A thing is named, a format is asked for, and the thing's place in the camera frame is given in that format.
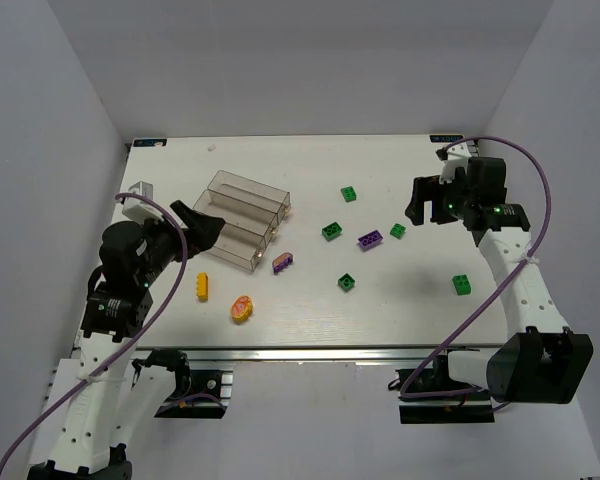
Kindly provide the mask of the small green lego brick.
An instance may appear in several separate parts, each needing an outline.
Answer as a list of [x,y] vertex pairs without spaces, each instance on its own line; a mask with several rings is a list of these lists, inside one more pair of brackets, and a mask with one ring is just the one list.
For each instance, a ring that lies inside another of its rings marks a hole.
[[395,223],[390,230],[390,235],[396,239],[402,239],[405,235],[406,227],[402,224]]

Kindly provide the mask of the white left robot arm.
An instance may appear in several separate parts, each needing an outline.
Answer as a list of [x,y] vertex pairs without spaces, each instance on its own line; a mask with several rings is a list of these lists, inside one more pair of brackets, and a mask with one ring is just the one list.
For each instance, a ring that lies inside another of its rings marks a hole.
[[164,209],[138,194],[120,199],[126,218],[104,230],[101,263],[89,280],[77,383],[47,410],[67,405],[65,421],[49,458],[30,467],[30,479],[129,479],[130,447],[155,415],[222,403],[194,390],[184,352],[133,354],[166,308],[152,306],[151,285],[173,262],[183,279],[187,261],[214,246],[225,222],[181,201]]

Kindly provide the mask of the purple curved lego piece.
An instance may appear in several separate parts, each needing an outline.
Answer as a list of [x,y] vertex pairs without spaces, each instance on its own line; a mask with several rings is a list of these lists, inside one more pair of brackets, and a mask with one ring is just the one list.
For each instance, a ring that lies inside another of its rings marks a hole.
[[275,275],[290,266],[294,261],[293,254],[291,252],[284,252],[272,261],[272,271]]

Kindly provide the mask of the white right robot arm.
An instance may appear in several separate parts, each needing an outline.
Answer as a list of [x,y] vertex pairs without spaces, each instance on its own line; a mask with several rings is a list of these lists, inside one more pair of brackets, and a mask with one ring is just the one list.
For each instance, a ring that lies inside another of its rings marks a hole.
[[506,200],[506,165],[498,158],[451,161],[443,174],[417,177],[405,210],[413,225],[460,221],[472,234],[498,286],[507,342],[495,353],[446,349],[434,361],[434,395],[444,381],[485,390],[500,402],[568,404],[593,356],[588,335],[573,332],[531,258],[530,223]]

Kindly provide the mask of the yellow rounded lego piece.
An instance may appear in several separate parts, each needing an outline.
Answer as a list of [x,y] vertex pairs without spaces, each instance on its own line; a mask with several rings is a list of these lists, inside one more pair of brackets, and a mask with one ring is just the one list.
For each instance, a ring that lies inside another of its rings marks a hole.
[[235,324],[242,324],[247,321],[253,313],[252,299],[243,295],[240,296],[230,308],[230,316]]

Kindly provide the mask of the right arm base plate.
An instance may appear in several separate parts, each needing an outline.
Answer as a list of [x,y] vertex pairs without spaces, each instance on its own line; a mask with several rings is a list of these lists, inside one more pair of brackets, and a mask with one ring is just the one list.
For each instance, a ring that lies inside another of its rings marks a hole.
[[[400,423],[402,425],[456,425],[490,424],[495,422],[493,404],[488,392],[460,393],[454,396],[406,398],[400,388],[413,369],[399,369],[387,390],[398,394]],[[468,389],[468,384],[451,380],[447,373],[427,368],[406,390],[409,394]]]

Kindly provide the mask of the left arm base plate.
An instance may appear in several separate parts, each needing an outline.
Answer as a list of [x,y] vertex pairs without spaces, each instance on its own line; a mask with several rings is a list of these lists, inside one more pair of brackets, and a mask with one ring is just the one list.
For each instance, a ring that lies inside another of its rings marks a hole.
[[231,370],[191,370],[189,390],[167,399],[156,418],[187,420],[219,420],[231,399]]

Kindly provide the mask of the light green lego brick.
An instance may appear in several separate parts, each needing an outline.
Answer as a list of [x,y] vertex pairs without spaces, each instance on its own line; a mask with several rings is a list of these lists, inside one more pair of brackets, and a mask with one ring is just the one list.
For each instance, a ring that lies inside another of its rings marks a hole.
[[472,287],[467,275],[462,274],[453,276],[452,283],[458,296],[471,294]]

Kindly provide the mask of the green lego brick top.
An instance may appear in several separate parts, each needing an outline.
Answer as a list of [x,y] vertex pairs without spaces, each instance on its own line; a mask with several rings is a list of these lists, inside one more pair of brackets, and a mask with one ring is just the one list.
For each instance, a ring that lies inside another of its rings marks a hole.
[[340,192],[347,203],[357,200],[357,193],[352,186],[343,187],[340,189]]

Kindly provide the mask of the yellow long lego brick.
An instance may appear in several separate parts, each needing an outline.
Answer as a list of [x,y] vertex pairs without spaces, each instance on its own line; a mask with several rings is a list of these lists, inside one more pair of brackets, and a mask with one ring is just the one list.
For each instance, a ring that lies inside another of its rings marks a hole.
[[207,302],[209,299],[209,277],[206,272],[197,274],[196,296],[200,302]]

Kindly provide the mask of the purple lego brick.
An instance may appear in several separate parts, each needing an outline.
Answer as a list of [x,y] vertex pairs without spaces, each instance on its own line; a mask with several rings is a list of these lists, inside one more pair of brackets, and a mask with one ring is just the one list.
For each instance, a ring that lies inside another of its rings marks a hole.
[[358,238],[358,245],[362,251],[376,247],[383,241],[383,236],[378,230],[373,230]]

